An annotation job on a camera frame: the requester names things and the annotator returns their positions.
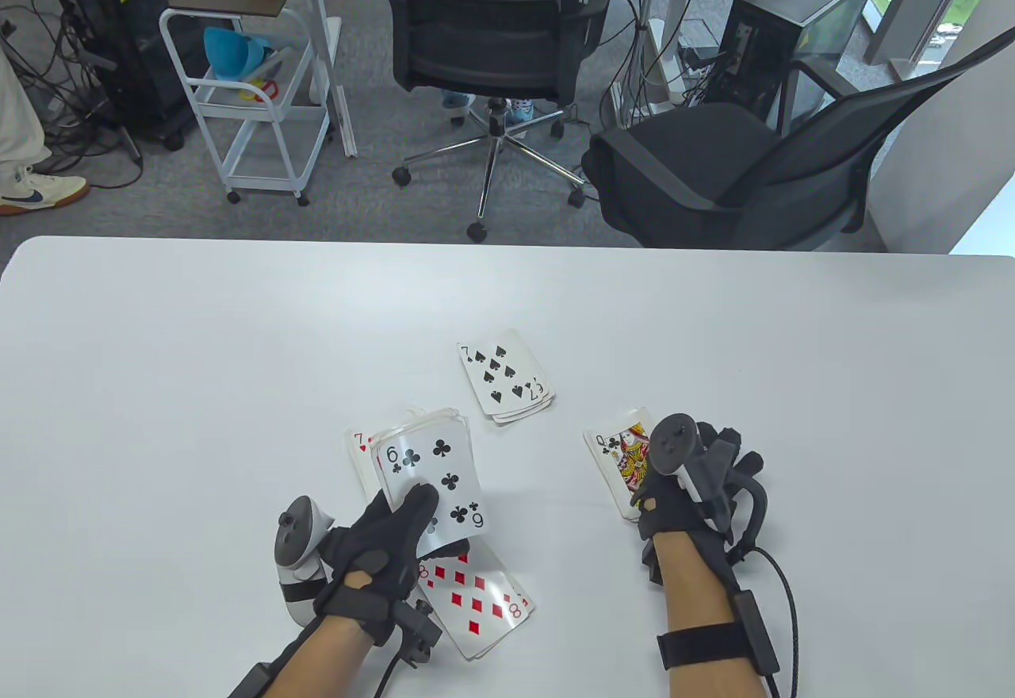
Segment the office chair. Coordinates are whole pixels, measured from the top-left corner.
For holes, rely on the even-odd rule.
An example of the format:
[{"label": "office chair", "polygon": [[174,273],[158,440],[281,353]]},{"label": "office chair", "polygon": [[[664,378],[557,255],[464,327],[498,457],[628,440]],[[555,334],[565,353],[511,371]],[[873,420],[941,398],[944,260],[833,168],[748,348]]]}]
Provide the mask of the office chair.
[{"label": "office chair", "polygon": [[[652,249],[813,251],[860,230],[871,164],[925,100],[1015,41],[1015,28],[933,74],[859,92],[816,57],[782,83],[779,132],[733,103],[678,108],[609,129],[582,157],[603,219]],[[801,74],[834,96],[787,135]]]},{"label": "office chair", "polygon": [[566,107],[574,100],[582,61],[599,46],[610,0],[388,0],[394,23],[394,73],[403,88],[437,86],[489,98],[485,115],[469,112],[482,135],[434,151],[410,155],[392,172],[398,186],[411,183],[409,165],[464,147],[486,144],[486,177],[473,241],[486,238],[483,215],[493,169],[503,147],[512,147],[577,188],[585,181],[521,142],[516,133],[554,122],[563,135],[564,111],[526,124],[504,126],[510,98],[543,98]]}]

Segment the sneaker swoosh logo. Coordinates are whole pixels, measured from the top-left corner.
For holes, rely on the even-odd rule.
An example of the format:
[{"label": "sneaker swoosh logo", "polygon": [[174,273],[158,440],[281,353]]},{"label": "sneaker swoosh logo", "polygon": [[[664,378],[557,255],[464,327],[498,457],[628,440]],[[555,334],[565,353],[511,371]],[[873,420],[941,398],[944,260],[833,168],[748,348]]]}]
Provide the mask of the sneaker swoosh logo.
[{"label": "sneaker swoosh logo", "polygon": [[6,195],[0,195],[3,201],[12,201],[15,204],[42,204],[45,201],[43,195],[36,191],[32,195],[27,198],[7,198]]}]

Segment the black glove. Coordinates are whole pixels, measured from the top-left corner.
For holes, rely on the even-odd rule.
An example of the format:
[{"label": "black glove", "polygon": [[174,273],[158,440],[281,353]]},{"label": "black glove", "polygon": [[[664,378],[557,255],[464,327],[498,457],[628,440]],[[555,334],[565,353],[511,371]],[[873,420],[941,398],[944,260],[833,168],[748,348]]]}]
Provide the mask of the black glove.
[{"label": "black glove", "polygon": [[[722,432],[716,433],[710,423],[697,423],[697,426],[701,443],[705,447],[721,438],[735,445],[739,453],[741,439],[736,430],[724,428]],[[701,509],[694,504],[690,495],[677,485],[675,476],[663,476],[652,467],[650,461],[645,481],[641,481],[641,487],[631,499],[631,503],[637,504],[641,510],[637,522],[638,533],[642,540],[650,541],[650,545],[646,546],[646,552],[642,553],[642,562],[649,566],[650,576],[654,581],[662,583],[658,572],[658,560],[651,546],[652,538],[663,532],[686,532],[702,560],[727,590],[732,595],[740,591],[733,568],[726,560],[725,543],[727,539],[732,542],[732,538],[726,538],[704,522]]]},{"label": "black glove", "polygon": [[[433,485],[417,484],[393,513],[384,492],[378,492],[355,524],[329,532],[318,549],[333,576],[314,600],[315,613],[358,619],[376,644],[385,644],[395,629],[392,605],[408,598],[419,578],[416,546],[437,501]],[[466,540],[427,557],[462,555],[468,550]],[[352,571],[365,571],[370,582],[360,589],[344,586],[345,575]]]}]

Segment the gray carpet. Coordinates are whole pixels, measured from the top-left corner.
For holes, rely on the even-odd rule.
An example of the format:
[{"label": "gray carpet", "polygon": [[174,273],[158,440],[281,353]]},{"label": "gray carpet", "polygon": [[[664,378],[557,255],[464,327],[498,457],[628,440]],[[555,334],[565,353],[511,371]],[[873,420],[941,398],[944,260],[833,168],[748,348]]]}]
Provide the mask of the gray carpet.
[{"label": "gray carpet", "polygon": [[[25,0],[0,0],[0,5]],[[55,0],[40,0],[53,6]],[[391,77],[391,16],[384,0],[326,0],[331,15],[344,19],[338,64],[359,147],[359,158],[344,157],[336,141],[322,151],[309,187],[311,205],[298,208],[283,195],[245,195],[229,205],[204,142],[189,136],[179,153],[142,144],[145,172],[123,191],[92,191],[65,209],[0,219],[0,267],[21,241],[37,234],[112,234],[112,236],[283,238],[284,240],[467,241],[464,230],[475,215],[482,181],[482,150],[463,153],[413,169],[414,181],[400,190],[391,169],[403,154],[450,143],[470,126],[454,130],[443,117],[437,92],[404,92]],[[658,12],[666,0],[655,3]],[[689,17],[704,17],[722,30],[732,0],[693,0]],[[45,60],[51,50],[31,17],[18,10],[4,13],[20,24],[12,42],[30,60]],[[606,34],[629,17],[616,2]],[[584,64],[579,83],[581,118],[596,129],[599,98],[626,50],[627,34],[600,49]],[[840,71],[860,86],[887,82],[883,68],[859,63],[865,34],[859,30]],[[580,161],[588,132],[568,126],[560,143],[547,129],[534,129],[530,143],[566,165]],[[92,158],[82,174],[97,184],[130,179],[125,155]],[[602,222],[599,209],[565,204],[568,186],[521,155],[504,153],[486,216],[489,245],[634,246],[631,238]],[[870,223],[855,236],[828,246],[837,251],[883,251]]]}]

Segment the computer tower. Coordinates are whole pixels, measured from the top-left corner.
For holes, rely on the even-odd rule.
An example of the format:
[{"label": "computer tower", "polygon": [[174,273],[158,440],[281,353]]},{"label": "computer tower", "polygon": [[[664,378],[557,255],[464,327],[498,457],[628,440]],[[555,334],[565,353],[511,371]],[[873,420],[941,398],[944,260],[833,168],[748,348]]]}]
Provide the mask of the computer tower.
[{"label": "computer tower", "polygon": [[[775,128],[780,86],[790,61],[819,56],[837,66],[867,0],[734,0],[720,67],[702,102],[736,103]],[[821,108],[824,93],[800,78],[791,129]]]},{"label": "computer tower", "polygon": [[[193,114],[158,30],[170,0],[60,0],[63,22],[80,42],[113,103],[117,120],[134,135],[182,147]],[[181,17],[174,39],[189,74],[208,68],[203,33],[207,20]]]}]

